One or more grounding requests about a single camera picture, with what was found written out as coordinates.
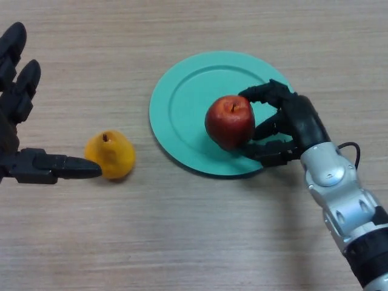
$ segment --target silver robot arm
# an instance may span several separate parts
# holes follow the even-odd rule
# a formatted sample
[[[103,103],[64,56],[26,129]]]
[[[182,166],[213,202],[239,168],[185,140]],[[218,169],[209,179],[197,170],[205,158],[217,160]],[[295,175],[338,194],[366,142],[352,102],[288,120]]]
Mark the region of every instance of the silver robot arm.
[[[250,102],[268,103],[278,111],[261,123],[241,154],[264,167],[299,159],[306,187],[323,210],[323,220],[364,291],[388,291],[388,214],[357,175],[360,148],[354,142],[336,146],[310,100],[291,93],[275,80],[239,93]],[[278,133],[291,141],[254,143]],[[355,146],[354,163],[341,153]]]
[[[355,165],[332,142],[301,155],[306,186],[364,291],[388,290],[388,217]]]

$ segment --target black cable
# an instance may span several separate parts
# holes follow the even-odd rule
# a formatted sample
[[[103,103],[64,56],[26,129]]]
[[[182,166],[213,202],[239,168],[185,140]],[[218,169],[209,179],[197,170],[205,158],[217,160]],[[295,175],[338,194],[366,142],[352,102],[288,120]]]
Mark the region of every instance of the black cable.
[[[361,158],[361,149],[360,149],[360,146],[356,143],[356,142],[353,142],[353,141],[349,141],[349,142],[344,142],[343,144],[340,144],[338,146],[339,149],[343,149],[344,147],[348,147],[348,146],[353,146],[354,148],[356,148],[356,161],[354,163],[354,166],[356,167],[356,169],[358,168],[358,164],[360,163],[360,158]]]

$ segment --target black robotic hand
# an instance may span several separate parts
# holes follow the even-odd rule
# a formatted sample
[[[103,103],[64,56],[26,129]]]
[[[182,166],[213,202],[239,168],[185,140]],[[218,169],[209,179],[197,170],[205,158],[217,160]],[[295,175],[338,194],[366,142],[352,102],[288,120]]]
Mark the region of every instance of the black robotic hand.
[[[268,103],[277,109],[277,113],[262,122],[255,129],[253,141],[260,141],[278,133],[292,137],[291,141],[269,141],[264,145],[245,144],[241,151],[244,156],[259,161],[264,167],[286,165],[289,161],[300,159],[309,148],[331,142],[326,128],[310,99],[292,93],[288,86],[270,80],[268,83],[249,87],[240,93],[250,102]],[[355,146],[357,150],[356,168],[360,161],[360,147],[355,142],[339,145]]]
[[[4,177],[11,177],[19,183],[55,184],[58,178],[100,176],[100,166],[86,159],[49,155],[43,149],[18,151],[16,126],[27,120],[41,78],[40,65],[32,60],[13,82],[26,40],[27,33],[20,22],[14,23],[0,37],[0,182]]]

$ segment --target wooden table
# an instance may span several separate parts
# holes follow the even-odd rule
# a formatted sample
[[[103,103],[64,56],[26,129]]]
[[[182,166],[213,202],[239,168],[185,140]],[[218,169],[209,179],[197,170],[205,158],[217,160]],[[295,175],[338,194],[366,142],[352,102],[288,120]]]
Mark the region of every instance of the wooden table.
[[[138,158],[124,183],[18,185],[0,195],[0,289],[361,290],[293,162],[247,180],[177,167],[150,130],[150,95],[176,62],[253,54],[311,98],[336,143],[362,147],[360,177],[388,207],[385,0],[2,0],[21,21],[18,66],[42,67],[21,147],[83,156],[118,129]],[[346,150],[354,159],[351,150]]]

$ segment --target teal plate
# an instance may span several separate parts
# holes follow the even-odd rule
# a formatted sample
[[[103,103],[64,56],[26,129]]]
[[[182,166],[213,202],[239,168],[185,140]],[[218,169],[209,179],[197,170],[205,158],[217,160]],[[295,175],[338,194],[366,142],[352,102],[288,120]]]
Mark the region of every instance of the teal plate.
[[[205,115],[224,95],[236,95],[253,85],[288,80],[270,64],[238,52],[207,52],[191,56],[168,70],[157,83],[150,101],[150,123],[162,149],[178,164],[194,172],[237,178],[260,171],[259,162],[222,150],[205,130]],[[252,104],[256,125],[276,109]],[[291,137],[267,138],[288,141]]]

